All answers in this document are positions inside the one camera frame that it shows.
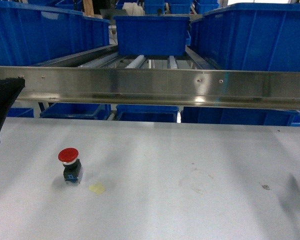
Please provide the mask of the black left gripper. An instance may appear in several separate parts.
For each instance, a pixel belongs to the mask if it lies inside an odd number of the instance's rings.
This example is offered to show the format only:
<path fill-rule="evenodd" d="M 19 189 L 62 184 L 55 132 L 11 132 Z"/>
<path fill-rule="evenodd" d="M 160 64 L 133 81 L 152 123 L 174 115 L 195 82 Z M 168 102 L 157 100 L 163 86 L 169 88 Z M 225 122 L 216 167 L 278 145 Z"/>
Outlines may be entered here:
<path fill-rule="evenodd" d="M 24 87 L 24 78 L 16 77 L 0 79 L 0 132 L 10 108 Z"/>

